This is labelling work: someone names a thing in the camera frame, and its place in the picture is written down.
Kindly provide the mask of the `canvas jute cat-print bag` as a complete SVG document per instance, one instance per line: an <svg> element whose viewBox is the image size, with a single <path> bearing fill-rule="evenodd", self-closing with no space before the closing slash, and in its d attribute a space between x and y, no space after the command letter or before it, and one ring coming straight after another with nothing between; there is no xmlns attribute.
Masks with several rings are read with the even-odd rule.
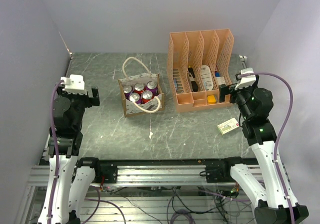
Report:
<svg viewBox="0 0 320 224"><path fill-rule="evenodd" d="M129 76L126 65L129 61L141 64L145 72ZM148 67L135 57L127 58L122 64L123 79L118 79L120 96L125 117L144 113L154 114L165 107L165 94L159 84L159 74L152 73Z"/></svg>

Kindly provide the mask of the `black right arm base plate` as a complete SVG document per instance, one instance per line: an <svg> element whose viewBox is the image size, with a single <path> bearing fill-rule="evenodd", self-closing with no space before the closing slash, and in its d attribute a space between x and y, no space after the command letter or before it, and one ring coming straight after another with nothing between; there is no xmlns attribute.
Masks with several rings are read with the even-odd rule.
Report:
<svg viewBox="0 0 320 224"><path fill-rule="evenodd" d="M236 164L257 164L254 158L228 157L223 159L205 159L205 168L199 176L205 177L207 183L234 182L231 178L231 167Z"/></svg>

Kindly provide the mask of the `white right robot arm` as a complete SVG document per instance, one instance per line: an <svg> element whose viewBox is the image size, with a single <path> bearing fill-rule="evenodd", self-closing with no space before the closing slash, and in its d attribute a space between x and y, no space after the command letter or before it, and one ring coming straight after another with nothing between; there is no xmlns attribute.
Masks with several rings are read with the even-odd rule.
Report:
<svg viewBox="0 0 320 224"><path fill-rule="evenodd" d="M280 134L268 119L272 110L272 92L258 87L259 75L238 74L238 83L219 86L219 100L230 96L243 117L242 131L262 174L260 183L242 163L221 168L221 178L235 180L252 203L255 223L302 223L309 211L299 204L292 191L279 154Z"/></svg>

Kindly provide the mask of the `red cola can front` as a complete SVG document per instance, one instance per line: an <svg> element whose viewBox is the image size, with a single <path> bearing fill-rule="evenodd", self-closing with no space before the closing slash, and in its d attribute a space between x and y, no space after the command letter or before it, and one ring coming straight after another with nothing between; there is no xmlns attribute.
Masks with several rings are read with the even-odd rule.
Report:
<svg viewBox="0 0 320 224"><path fill-rule="evenodd" d="M142 94L145 90L146 90L145 84L141 82L136 83L133 87L133 91L138 94Z"/></svg>

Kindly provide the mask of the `purple soda can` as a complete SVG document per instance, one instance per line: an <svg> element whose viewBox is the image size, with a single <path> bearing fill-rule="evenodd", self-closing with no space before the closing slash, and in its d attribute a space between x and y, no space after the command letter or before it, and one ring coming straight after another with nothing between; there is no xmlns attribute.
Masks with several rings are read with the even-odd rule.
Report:
<svg viewBox="0 0 320 224"><path fill-rule="evenodd" d="M128 99L130 94L133 92L133 88L131 85L124 85L123 87L123 92L125 97Z"/></svg>
<svg viewBox="0 0 320 224"><path fill-rule="evenodd" d="M146 84L146 89L151 91L154 95L157 95L158 94L158 86L157 85L158 84L156 81L150 80Z"/></svg>
<svg viewBox="0 0 320 224"><path fill-rule="evenodd" d="M136 92L132 92L129 95L128 100L133 102L133 103L136 103L136 104L141 104L142 103L140 94L138 94Z"/></svg>

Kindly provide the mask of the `red cola can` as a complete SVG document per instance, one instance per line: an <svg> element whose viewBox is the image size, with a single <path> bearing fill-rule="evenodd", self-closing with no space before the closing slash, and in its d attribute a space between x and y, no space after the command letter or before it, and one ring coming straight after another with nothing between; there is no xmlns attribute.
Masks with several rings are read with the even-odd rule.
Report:
<svg viewBox="0 0 320 224"><path fill-rule="evenodd" d="M142 94L141 94L141 102L147 103L148 101L150 101L153 98L153 93L150 90L145 90Z"/></svg>
<svg viewBox="0 0 320 224"><path fill-rule="evenodd" d="M145 90L146 90L145 84L141 82L136 83L133 87L133 91L138 94L142 94Z"/></svg>

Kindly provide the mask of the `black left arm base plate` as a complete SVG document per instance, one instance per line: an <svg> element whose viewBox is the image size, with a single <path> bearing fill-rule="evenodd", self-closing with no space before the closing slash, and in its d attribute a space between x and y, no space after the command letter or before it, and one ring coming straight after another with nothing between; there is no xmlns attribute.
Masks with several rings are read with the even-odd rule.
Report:
<svg viewBox="0 0 320 224"><path fill-rule="evenodd" d="M95 183L116 183L118 167L106 160L99 160L96 157L83 157L77 161L76 167L90 167L95 172Z"/></svg>

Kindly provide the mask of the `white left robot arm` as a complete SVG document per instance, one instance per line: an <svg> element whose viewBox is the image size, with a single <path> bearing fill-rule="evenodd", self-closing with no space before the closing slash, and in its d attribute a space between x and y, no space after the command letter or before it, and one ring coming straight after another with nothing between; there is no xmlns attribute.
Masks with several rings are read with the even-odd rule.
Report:
<svg viewBox="0 0 320 224"><path fill-rule="evenodd" d="M51 127L48 141L49 178L38 223L80 223L80 209L92 182L101 179L96 157L78 158L86 108L99 106L99 90L68 93L62 84L51 99Z"/></svg>

